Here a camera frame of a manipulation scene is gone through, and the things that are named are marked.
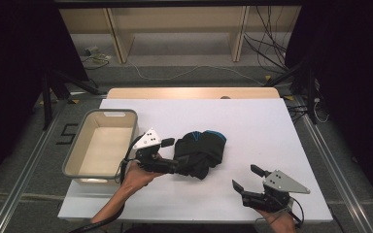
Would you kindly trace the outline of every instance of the human arm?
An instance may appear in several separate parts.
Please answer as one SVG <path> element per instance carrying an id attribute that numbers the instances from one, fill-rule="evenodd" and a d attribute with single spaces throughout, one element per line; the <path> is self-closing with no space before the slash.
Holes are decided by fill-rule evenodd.
<path id="1" fill-rule="evenodd" d="M 256 210 L 260 213 L 265 220 L 269 223 L 272 230 L 275 233 L 294 233 L 295 224 L 293 222 L 292 216 L 288 212 L 279 212 L 279 213 L 268 213 L 261 210 Z"/>
<path id="2" fill-rule="evenodd" d="M 150 183 L 154 178 L 161 176 L 160 173 L 147 172 L 141 169 L 135 162 L 129 164 L 128 172 L 123 183 L 108 203 L 90 220 L 98 222 L 106 219 L 120 210 L 125 201 L 139 189 Z"/>

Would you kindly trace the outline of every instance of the black fabric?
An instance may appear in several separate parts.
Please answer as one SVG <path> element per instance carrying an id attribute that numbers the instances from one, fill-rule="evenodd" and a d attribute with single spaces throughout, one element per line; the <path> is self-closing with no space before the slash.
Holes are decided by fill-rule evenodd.
<path id="1" fill-rule="evenodd" d="M 226 138 L 216 131 L 187 133 L 175 144 L 174 159 L 179 162 L 176 173 L 206 178 L 209 168 L 222 163 Z"/>

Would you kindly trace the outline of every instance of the human hand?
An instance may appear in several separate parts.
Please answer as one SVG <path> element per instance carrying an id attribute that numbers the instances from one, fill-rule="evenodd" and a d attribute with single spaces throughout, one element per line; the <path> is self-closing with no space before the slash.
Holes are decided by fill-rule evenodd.
<path id="1" fill-rule="evenodd" d="M 288 212 L 268 213 L 255 209 L 269 223 L 275 233 L 293 233 L 295 224 L 292 216 Z"/>
<path id="2" fill-rule="evenodd" d="M 162 173 L 147 172 L 134 161 L 129 163 L 128 172 L 121 187 L 130 188 L 133 193 L 150 183 L 153 179 L 162 176 Z"/>

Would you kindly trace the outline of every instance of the metal bar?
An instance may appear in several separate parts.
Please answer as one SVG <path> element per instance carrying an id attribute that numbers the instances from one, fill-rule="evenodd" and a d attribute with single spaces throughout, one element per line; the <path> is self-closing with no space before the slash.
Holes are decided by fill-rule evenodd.
<path id="1" fill-rule="evenodd" d="M 296 97 L 296 101 L 299 105 L 304 105 L 303 100 L 299 96 Z M 354 222 L 356 223 L 357 229 L 361 233 L 373 232 L 373 226 L 370 223 L 365 210 L 359 204 L 354 191 L 351 189 L 346 177 L 342 173 L 341 168 L 338 166 L 336 159 L 326 144 L 320 129 L 317 125 L 313 125 L 312 121 L 308 117 L 304 116 L 303 120 L 311 134 L 311 137 L 316 143 L 331 178 L 334 180 L 341 197 L 343 198 Z"/>
<path id="2" fill-rule="evenodd" d="M 29 156 L 28 161 L 26 162 L 23 170 L 17 179 L 17 182 L 14 185 L 11 193 L 8 195 L 3 207 L 0 210 L 0 233 L 4 232 L 8 223 L 17 207 L 17 203 L 22 196 L 23 191 L 26 189 L 26 186 L 29 183 L 30 178 L 35 170 L 36 165 L 38 164 L 43 151 L 48 143 L 48 140 L 53 132 L 54 127 L 56 126 L 58 117 L 64 107 L 66 106 L 67 101 L 59 101 L 56 104 L 55 111 L 53 113 L 53 121 L 48 126 L 47 130 L 45 130 L 41 137 L 39 138 L 38 143 L 36 144 L 34 150 L 32 151 L 31 155 Z"/>

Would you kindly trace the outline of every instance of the black curtain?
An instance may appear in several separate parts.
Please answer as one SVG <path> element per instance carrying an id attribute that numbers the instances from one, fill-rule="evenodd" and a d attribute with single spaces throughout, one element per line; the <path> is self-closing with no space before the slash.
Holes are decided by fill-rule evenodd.
<path id="1" fill-rule="evenodd" d="M 58 9 L 52 4 L 1 0 L 0 164 L 11 154 L 32 114 L 44 72 L 53 69 L 87 80 Z"/>

